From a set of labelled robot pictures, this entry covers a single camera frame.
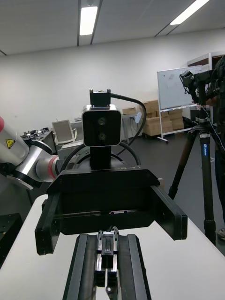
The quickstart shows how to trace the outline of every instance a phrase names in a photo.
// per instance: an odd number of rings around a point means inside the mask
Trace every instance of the warning label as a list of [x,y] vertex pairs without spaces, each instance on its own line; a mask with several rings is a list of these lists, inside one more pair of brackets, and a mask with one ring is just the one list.
[[11,149],[13,147],[13,145],[15,144],[15,141],[14,140],[6,139],[6,144],[7,144],[7,147],[9,149]]

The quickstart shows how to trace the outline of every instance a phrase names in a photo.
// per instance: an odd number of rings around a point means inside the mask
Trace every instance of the fluorescent light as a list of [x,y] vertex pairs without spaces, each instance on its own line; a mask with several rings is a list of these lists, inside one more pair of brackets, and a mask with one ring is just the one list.
[[205,5],[209,0],[196,0],[192,5],[190,5],[185,11],[182,12],[170,25],[179,25],[199,10],[203,5]]
[[81,36],[87,36],[93,33],[97,10],[97,6],[83,7],[81,9]]

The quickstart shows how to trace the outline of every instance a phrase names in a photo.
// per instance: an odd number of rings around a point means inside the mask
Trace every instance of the tripod leg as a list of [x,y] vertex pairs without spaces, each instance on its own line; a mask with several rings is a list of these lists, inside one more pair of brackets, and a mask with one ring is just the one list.
[[212,197],[212,176],[210,162],[210,134],[200,133],[201,153],[202,153],[202,178],[204,194],[205,236],[215,245],[216,244],[216,224],[213,214],[213,197]]
[[183,175],[184,168],[187,164],[188,158],[190,156],[193,144],[195,142],[195,138],[196,138],[196,131],[191,129],[188,133],[188,136],[187,136],[187,142],[185,144],[183,153],[181,155],[179,165],[178,165],[178,168],[177,168],[177,172],[175,174],[174,180],[173,180],[172,185],[170,187],[169,196],[171,197],[171,199],[174,199],[176,194],[177,194],[178,185],[179,185],[180,179]]

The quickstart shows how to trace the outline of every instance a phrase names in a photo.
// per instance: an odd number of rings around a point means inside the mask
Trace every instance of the tripod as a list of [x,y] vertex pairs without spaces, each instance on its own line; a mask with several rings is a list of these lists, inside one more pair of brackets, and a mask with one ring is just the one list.
[[211,164],[210,164],[210,133],[214,138],[213,129],[208,118],[198,119],[199,125],[194,126],[187,135],[187,142],[184,147],[180,162],[175,174],[173,183],[170,187],[169,196],[174,199],[178,190],[178,185],[184,168],[187,164],[192,147],[195,142],[197,133],[199,133],[201,154],[202,154],[202,179],[203,179],[203,195],[204,195],[204,229],[207,238],[215,245],[216,244],[216,224],[213,213],[213,197],[212,197],[212,179],[211,179]]

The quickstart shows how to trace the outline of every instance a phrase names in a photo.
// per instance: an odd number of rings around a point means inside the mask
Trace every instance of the white chair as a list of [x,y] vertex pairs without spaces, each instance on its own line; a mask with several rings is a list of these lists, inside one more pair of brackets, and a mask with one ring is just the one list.
[[56,145],[74,143],[77,135],[76,128],[72,129],[69,120],[52,123]]

